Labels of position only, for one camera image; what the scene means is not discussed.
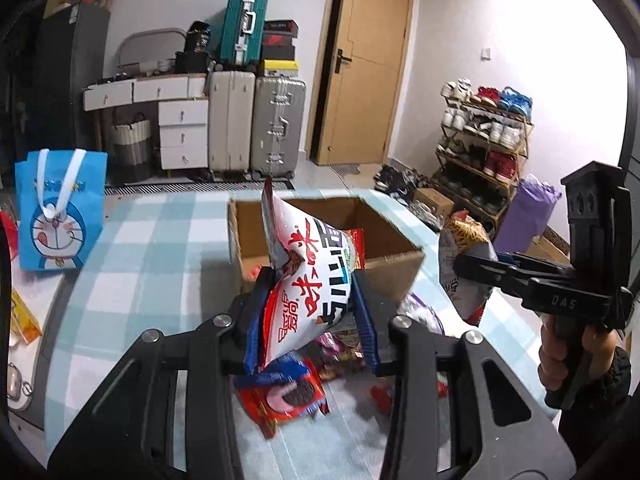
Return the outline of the yellow snack box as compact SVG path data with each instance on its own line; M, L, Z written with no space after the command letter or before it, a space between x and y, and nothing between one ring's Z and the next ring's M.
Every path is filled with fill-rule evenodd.
M35 315L30 312L15 288L11 292L10 330L11 334L26 346L42 335Z

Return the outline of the white red noodle snack bag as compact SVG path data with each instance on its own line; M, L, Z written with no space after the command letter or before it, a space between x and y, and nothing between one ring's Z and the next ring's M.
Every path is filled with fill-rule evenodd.
M341 321L357 252L346 232L262 190L270 266L276 282L262 310L260 366L298 350Z

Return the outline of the red triangular snack bag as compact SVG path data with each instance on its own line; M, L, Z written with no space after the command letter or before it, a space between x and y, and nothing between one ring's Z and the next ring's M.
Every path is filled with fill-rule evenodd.
M363 270L366 267L366 248L364 247L363 229L346 230L345 234L352 242L352 246L354 246L354 268L356 270Z

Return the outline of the blue Doraemon tote bag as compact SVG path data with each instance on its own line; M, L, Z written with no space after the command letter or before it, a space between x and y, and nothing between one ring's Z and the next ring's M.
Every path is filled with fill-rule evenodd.
M22 269L84 265L103 229L106 166L106 153L82 148L43 148L15 165Z

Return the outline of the stacked shoe boxes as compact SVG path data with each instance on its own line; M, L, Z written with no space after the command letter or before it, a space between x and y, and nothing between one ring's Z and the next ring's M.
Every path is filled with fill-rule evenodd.
M297 78L299 65L294 44L297 37L296 21L265 21L258 74L264 77Z

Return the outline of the black refrigerator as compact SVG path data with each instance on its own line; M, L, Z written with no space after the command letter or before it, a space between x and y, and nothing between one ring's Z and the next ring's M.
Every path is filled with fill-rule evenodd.
M103 75L111 13L76 3L44 15L24 11L1 41L1 180L30 151L96 149L84 91Z

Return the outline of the wooden door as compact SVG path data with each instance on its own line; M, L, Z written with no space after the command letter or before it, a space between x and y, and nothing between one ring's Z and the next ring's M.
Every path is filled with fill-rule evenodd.
M329 0L306 150L319 166L384 162L413 0Z

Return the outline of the teal suitcase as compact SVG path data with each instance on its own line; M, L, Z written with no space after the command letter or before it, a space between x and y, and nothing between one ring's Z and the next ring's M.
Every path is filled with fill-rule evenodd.
M268 0L228 0L219 44L219 62L228 67L256 66Z

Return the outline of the small cardboard box on floor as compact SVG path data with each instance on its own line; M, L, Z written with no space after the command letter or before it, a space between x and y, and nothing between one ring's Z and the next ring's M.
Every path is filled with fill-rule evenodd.
M447 218L454 209L454 202L434 188L417 188L414 199L430 208L436 217Z

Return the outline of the beige suitcase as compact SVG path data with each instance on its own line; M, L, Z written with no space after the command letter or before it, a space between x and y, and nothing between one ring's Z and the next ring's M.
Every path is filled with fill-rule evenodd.
M255 75L213 72L208 87L208 168L213 172L250 168Z

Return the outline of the orange white snack bag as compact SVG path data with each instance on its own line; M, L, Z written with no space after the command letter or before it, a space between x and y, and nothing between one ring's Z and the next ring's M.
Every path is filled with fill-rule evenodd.
M480 265L497 255L480 222L466 210L444 223L438 242L439 284L465 323L479 326L492 286L477 279Z

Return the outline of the purple bag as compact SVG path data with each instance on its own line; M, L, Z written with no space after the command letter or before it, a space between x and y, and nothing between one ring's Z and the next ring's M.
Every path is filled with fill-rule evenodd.
M527 252L535 236L547 229L562 193L553 185L528 174L520 182L494 240L496 252Z

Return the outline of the shoe rack with shoes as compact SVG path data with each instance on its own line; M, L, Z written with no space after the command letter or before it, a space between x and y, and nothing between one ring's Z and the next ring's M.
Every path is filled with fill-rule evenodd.
M475 88L468 78L445 82L440 96L436 188L497 229L528 159L533 99L511 87Z

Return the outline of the woven laundry basket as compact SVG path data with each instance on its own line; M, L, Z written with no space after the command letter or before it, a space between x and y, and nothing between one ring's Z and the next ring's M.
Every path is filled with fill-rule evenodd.
M114 125L112 140L119 182L137 183L151 177L151 122L143 113L137 112L132 122Z

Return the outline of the red Oreo packet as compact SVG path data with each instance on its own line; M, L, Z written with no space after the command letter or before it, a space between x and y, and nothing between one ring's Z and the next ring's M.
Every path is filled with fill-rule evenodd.
M281 356L260 373L236 376L233 385L245 414L266 439L294 419L330 412L314 363L295 352Z

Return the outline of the white drawer desk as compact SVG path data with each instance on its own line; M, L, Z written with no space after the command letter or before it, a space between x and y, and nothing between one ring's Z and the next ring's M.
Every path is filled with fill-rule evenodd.
M205 83L205 74L185 74L92 84L84 91L84 109L156 104L162 169L203 169L208 167Z

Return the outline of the red packet at left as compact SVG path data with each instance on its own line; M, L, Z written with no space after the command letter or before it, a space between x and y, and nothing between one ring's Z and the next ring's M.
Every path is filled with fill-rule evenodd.
M18 255L18 231L15 222L4 211L0 211L0 219L4 232L6 232L6 239L9 244L10 258L15 259Z

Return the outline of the checkered blue tablecloth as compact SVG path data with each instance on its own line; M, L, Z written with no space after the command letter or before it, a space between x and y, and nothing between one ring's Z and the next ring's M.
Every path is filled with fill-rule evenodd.
M165 335L198 327L227 310L240 291L235 249L230 248L228 201L258 206L259 241L265 241L259 191L149 194L108 214L99 240L80 270L53 346L44 401L44 435L49 454L79 410L118 359L147 328ZM422 249L419 271L400 271L410 292L433 308L447 335L465 326L439 286L437 235L407 208L378 192L306 190L280 192L283 198L343 197L355 206L367 203L381 214L383 228L401 233L401 242ZM390 242L390 234L382 241ZM496 290L480 321L480 331L512 367L548 417L538 382L539 335ZM369 396L371 374L337 379L326 388L330 414L285 424L266 440L233 399L241 451L250 452L247 479L377 479L386 443L388 417ZM309 448L311 437L329 440L329 448Z

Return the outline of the silver suitcase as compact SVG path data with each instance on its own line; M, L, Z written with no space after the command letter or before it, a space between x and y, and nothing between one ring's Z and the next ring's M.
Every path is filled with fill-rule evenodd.
M256 80L250 170L255 178L292 178L302 133L306 84L288 77Z

